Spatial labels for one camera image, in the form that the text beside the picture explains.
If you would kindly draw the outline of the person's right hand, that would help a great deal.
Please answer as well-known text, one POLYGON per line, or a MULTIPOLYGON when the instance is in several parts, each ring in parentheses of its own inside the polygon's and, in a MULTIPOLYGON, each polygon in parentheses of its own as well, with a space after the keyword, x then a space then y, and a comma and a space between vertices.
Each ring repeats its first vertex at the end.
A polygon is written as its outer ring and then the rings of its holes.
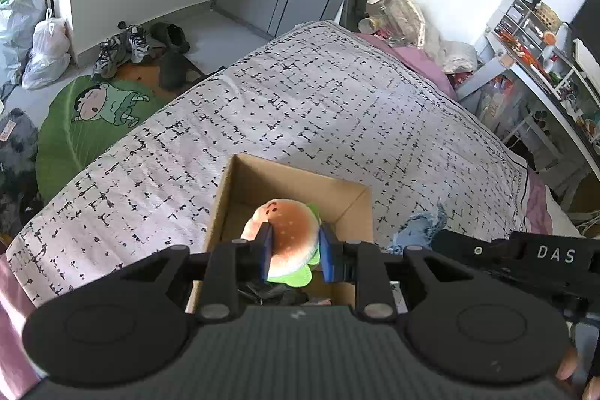
MULTIPOLYGON (((570 347, 567 350, 567 353, 563 357, 562 362, 556 372, 556 377, 560 381, 567 381, 575 372, 578 366, 578 353, 574 347, 570 347)), ((585 387, 584 393, 582 395, 583 400, 598 400, 600 398, 600 378, 594 377, 588 381, 587 386, 585 387)))

